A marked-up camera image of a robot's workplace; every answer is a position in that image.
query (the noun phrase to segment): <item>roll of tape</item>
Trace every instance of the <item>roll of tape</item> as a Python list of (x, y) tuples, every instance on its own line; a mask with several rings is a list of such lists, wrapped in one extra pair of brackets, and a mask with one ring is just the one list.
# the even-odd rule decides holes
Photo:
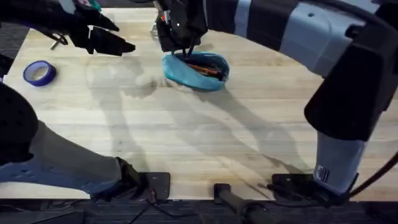
[[(40, 79), (35, 79), (34, 75), (41, 68), (47, 69), (47, 72)], [(45, 86), (52, 82), (57, 75), (57, 70), (54, 66), (46, 61), (37, 61), (28, 65), (24, 70), (24, 80), (33, 86)]]

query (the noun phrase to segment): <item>teal pencil case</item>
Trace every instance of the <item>teal pencil case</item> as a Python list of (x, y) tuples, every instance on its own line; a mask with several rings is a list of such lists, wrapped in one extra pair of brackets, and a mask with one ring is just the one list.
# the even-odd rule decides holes
[(220, 78), (202, 75), (184, 61), (183, 54), (170, 54), (163, 57), (164, 74), (169, 80), (185, 86), (205, 91), (222, 89), (229, 76), (229, 65), (224, 57), (209, 52), (192, 52), (189, 61), (207, 64), (221, 73)]

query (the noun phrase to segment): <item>wooden tabletop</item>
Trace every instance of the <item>wooden tabletop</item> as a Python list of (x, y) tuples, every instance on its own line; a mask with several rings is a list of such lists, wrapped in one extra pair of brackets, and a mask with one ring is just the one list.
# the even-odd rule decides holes
[[(89, 55), (31, 30), (5, 79), (42, 121), (65, 138), (138, 171), (170, 172), (170, 198), (210, 199), (225, 182), (244, 198), (267, 199), (262, 186), (276, 173), (312, 173), (316, 131), (303, 109), (322, 79), (297, 62), (240, 37), (209, 32), (196, 50), (223, 55), (231, 65), (226, 88), (192, 91), (164, 78), (159, 43), (150, 36), (155, 9), (105, 9), (120, 36), (137, 50), (123, 57)], [(36, 88), (22, 71), (36, 60), (58, 69)], [(360, 184), (398, 150), (398, 101), (384, 113), (359, 172)], [(398, 200), (398, 169), (355, 200)], [(1, 198), (88, 198), (84, 192), (1, 183)]]

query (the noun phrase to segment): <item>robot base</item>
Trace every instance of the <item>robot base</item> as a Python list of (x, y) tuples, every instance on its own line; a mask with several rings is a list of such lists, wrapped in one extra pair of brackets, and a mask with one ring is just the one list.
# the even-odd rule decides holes
[(267, 186), (274, 192), (277, 201), (316, 201), (324, 207), (342, 205), (349, 199), (349, 192), (353, 188), (358, 174), (351, 187), (343, 195), (336, 195), (333, 192), (318, 185), (312, 174), (274, 174), (272, 184)]

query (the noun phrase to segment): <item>gray robot arm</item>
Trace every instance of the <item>gray robot arm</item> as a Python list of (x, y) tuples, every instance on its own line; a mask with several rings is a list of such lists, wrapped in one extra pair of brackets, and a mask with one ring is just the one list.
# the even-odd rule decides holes
[(398, 27), (397, 4), (371, 0), (158, 3), (170, 14), (168, 25), (162, 20), (157, 25), (163, 51), (193, 47), (188, 44), (190, 37), (215, 30), (287, 55), (325, 79), (305, 108), (308, 122), (318, 131), (313, 179), (335, 195), (346, 194), (374, 126), (398, 85), (393, 28)]

